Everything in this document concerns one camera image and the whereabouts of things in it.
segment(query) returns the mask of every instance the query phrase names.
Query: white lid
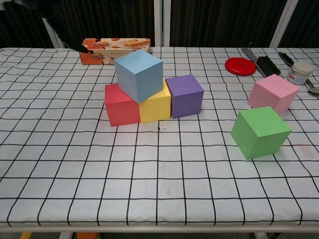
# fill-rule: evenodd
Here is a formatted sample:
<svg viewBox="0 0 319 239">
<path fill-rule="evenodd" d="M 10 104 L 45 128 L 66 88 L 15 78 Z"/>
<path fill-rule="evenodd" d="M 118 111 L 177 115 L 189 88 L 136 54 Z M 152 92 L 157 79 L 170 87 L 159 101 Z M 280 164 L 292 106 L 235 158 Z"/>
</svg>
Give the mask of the white lid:
<svg viewBox="0 0 319 239">
<path fill-rule="evenodd" d="M 310 75 L 315 70 L 315 67 L 307 62 L 296 61 L 293 64 L 293 70 L 301 74 Z"/>
</svg>

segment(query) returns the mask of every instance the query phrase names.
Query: red frisbee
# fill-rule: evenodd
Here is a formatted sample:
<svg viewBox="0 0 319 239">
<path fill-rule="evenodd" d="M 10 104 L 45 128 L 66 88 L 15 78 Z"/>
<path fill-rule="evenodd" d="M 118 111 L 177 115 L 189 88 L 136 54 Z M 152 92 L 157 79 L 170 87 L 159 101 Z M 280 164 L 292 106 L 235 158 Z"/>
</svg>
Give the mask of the red frisbee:
<svg viewBox="0 0 319 239">
<path fill-rule="evenodd" d="M 229 58 L 225 62 L 225 68 L 230 73 L 238 76 L 249 76 L 256 71 L 254 62 L 241 57 Z"/>
</svg>

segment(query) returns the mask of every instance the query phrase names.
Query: table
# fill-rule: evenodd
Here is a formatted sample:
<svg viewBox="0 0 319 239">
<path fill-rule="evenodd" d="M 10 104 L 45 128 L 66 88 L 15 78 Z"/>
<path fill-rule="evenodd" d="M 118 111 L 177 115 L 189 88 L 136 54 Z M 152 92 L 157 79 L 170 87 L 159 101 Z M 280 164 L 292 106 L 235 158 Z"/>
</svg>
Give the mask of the table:
<svg viewBox="0 0 319 239">
<path fill-rule="evenodd" d="M 283 76 L 279 51 L 316 64 L 318 86 L 318 49 L 251 50 Z M 318 97 L 301 86 L 280 151 L 246 160 L 230 132 L 262 77 L 225 70 L 240 48 L 152 54 L 165 77 L 197 78 L 200 114 L 110 127 L 113 65 L 82 65 L 69 49 L 0 50 L 0 231 L 318 231 Z"/>
</svg>

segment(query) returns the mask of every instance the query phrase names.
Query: jar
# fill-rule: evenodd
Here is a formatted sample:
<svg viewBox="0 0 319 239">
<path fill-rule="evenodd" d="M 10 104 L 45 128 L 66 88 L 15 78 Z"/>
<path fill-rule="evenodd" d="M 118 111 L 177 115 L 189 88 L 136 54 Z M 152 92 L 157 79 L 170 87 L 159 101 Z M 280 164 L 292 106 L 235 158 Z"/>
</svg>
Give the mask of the jar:
<svg viewBox="0 0 319 239">
<path fill-rule="evenodd" d="M 314 70 L 313 65 L 307 62 L 297 61 L 293 64 L 289 72 L 288 81 L 295 85 L 303 85 Z"/>
</svg>

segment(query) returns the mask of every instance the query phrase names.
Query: purple cube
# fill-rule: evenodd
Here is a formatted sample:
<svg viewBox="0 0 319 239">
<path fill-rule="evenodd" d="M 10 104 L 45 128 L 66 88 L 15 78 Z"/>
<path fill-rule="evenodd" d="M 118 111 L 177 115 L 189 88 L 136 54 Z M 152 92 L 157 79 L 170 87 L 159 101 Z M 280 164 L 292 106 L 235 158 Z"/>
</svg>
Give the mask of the purple cube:
<svg viewBox="0 0 319 239">
<path fill-rule="evenodd" d="M 166 78 L 173 119 L 198 114 L 204 90 L 193 75 Z"/>
</svg>

